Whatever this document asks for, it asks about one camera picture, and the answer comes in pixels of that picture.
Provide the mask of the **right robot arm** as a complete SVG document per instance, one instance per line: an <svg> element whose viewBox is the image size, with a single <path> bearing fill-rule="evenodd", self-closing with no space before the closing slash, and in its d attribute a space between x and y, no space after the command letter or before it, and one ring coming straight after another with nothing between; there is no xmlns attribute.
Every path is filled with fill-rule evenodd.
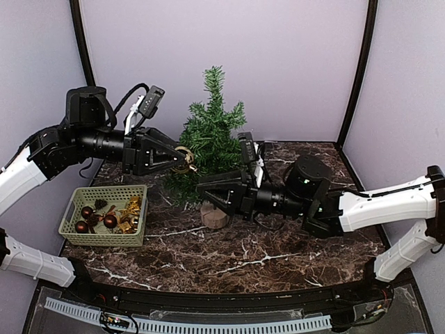
<svg viewBox="0 0 445 334"><path fill-rule="evenodd" d="M411 182L374 191L331 188L332 171L320 159L301 155L285 173L282 186L259 183L245 171L200 179L197 191L229 216L253 221L259 214L302 218L302 229L327 239L372 225L414 219L413 227L389 250L366 264L355 296L369 302L382 282L396 276L434 247L444 244L444 173L429 166Z"/></svg>

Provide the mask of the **small green christmas tree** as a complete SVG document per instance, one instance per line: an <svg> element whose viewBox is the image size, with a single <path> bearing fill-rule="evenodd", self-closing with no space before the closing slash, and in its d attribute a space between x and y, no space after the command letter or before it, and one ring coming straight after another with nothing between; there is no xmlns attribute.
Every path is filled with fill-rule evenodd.
<svg viewBox="0 0 445 334"><path fill-rule="evenodd" d="M196 190L198 179L226 173L241 167L241 146L233 132L247 123L244 102L239 101L230 111L225 110L223 67L212 66L203 72L205 102L193 102L189 117L179 137L179 143L194 155L196 172L171 173L164 187L176 205L196 205L202 202Z"/></svg>

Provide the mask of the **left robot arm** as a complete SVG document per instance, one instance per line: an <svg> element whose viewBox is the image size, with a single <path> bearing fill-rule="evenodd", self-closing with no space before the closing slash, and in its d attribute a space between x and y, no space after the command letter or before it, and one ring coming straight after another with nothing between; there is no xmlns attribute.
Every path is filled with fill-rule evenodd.
<svg viewBox="0 0 445 334"><path fill-rule="evenodd" d="M144 83L130 108L124 129L117 129L117 113L131 96L113 108L101 86L74 88L66 94L65 117L30 135L14 157L1 168L1 213L5 214L36 188L70 166L86 159L120 163L125 174L144 176L187 164L176 141L144 122L154 117L165 91Z"/></svg>

